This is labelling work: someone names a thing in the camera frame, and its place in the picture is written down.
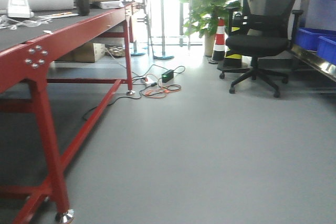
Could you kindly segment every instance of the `white device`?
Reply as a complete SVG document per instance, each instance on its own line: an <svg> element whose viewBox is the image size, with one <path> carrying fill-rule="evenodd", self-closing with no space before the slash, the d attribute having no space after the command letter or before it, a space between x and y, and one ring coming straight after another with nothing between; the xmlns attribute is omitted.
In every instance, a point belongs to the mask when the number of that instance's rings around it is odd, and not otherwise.
<svg viewBox="0 0 336 224"><path fill-rule="evenodd" d="M8 0L7 16L10 18L31 18L28 0Z"/></svg>

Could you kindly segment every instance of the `black power adapter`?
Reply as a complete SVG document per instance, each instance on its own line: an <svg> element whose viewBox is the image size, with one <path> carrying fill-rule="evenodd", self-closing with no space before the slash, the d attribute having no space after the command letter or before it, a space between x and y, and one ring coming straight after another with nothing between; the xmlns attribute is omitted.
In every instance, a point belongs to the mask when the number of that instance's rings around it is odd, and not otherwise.
<svg viewBox="0 0 336 224"><path fill-rule="evenodd" d="M173 78L174 78L174 70L168 70L162 74L163 83L169 82Z"/></svg>

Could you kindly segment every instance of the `chair base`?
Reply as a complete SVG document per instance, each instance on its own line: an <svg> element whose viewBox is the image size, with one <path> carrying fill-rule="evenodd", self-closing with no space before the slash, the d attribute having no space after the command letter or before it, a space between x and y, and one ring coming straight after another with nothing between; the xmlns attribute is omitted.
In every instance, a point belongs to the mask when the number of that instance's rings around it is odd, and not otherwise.
<svg viewBox="0 0 336 224"><path fill-rule="evenodd" d="M270 85L272 88L274 88L274 94L273 96L275 98L280 97L280 90L279 87L268 77L268 76L280 76L283 77L281 80L282 83L288 83L288 75L285 73L275 72L272 70L266 70L266 69L260 69L258 67L252 67L252 68L236 68L236 69L222 69L222 73L219 75L219 78L224 79L225 73L244 73L240 77L238 77L236 80L234 80L231 83L231 87L229 90L230 94L234 94L236 92L235 85L246 80L249 77L252 77L252 80L256 80L257 77L259 77L261 80L266 82L268 85Z"/></svg>

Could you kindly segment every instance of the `round stand base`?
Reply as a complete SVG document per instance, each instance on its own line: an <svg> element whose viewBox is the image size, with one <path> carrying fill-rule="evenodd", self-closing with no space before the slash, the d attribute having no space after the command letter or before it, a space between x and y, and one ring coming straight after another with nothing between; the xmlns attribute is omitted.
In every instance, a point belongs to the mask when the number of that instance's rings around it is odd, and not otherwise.
<svg viewBox="0 0 336 224"><path fill-rule="evenodd" d="M141 55L145 55L145 54L146 54L145 52L139 52L139 51L137 51L137 52L132 52L131 56L141 56Z"/></svg>
<svg viewBox="0 0 336 224"><path fill-rule="evenodd" d="M157 59L157 60L169 60L169 59L173 59L174 56L173 55L167 55L167 54L157 54L157 53L155 53L153 58Z"/></svg>

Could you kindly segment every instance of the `workbench leg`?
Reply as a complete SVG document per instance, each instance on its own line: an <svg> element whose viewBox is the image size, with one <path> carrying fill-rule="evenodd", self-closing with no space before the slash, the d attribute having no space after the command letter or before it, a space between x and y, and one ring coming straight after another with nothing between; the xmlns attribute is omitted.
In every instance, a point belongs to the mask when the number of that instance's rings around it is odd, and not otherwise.
<svg viewBox="0 0 336 224"><path fill-rule="evenodd" d="M131 70L131 54L130 54L130 33L129 33L129 22L124 20L122 23L124 31L124 42L125 42L125 59L126 59L126 74L127 74L127 95L134 95L132 83L132 70Z"/></svg>
<svg viewBox="0 0 336 224"><path fill-rule="evenodd" d="M43 80L43 82L45 83L38 85L38 83L30 81L29 88L48 167L52 188L51 198L55 201L59 213L56 218L59 219L59 223L70 223L73 219L73 210L69 209L70 204L63 175L64 171L61 165L54 121L46 89L47 81ZM72 213L71 218L64 217L68 216L69 212Z"/></svg>

